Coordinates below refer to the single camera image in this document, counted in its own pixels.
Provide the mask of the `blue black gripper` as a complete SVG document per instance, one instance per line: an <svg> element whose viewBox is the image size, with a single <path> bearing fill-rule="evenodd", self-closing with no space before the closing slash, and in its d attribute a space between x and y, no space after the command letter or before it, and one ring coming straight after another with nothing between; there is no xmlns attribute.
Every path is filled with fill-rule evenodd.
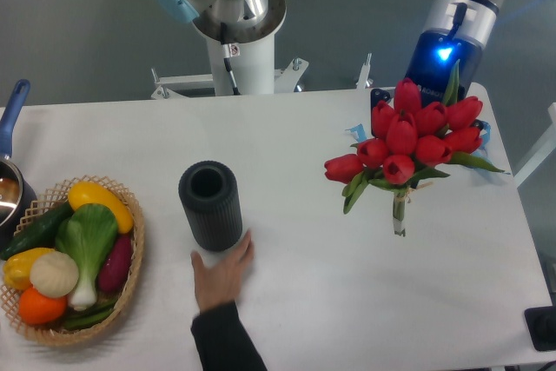
<svg viewBox="0 0 556 371"><path fill-rule="evenodd" d="M446 92L451 70L459 65L458 101L463 100L482 58L482 48L463 39L448 39L444 34L423 32L416 44L408 65L406 77L420 89L423 103L441 102ZM385 136L394 118L394 109L389 105L390 94L383 89L372 89L371 132L373 136ZM484 123L475 119L472 123L479 131Z"/></svg>

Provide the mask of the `black sleeved forearm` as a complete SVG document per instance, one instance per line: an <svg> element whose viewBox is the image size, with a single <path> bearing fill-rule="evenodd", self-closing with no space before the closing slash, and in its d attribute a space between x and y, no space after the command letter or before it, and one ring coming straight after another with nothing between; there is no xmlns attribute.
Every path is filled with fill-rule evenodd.
<svg viewBox="0 0 556 371"><path fill-rule="evenodd" d="M234 301L200 313L190 330L203 370L267 370Z"/></svg>

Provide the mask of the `bare human hand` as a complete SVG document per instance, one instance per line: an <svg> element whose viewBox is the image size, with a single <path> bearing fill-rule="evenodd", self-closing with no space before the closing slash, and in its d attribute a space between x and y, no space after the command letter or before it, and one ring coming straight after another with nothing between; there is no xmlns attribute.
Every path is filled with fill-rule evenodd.
<svg viewBox="0 0 556 371"><path fill-rule="evenodd" d="M242 289L242 277L255 257L251 230L215 266L207 267L197 251L190 254L195 299L201 314L235 301Z"/></svg>

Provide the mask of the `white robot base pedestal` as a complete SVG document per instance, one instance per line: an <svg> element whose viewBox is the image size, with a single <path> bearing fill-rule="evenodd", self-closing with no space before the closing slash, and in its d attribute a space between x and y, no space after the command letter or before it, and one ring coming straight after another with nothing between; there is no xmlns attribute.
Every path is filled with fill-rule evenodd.
<svg viewBox="0 0 556 371"><path fill-rule="evenodd" d="M153 99L181 98L187 90L212 89L216 96L301 91L309 62L296 57L275 66L275 34L286 17L285 0L216 0L193 20L204 38L211 72L193 76L153 73Z"/></svg>

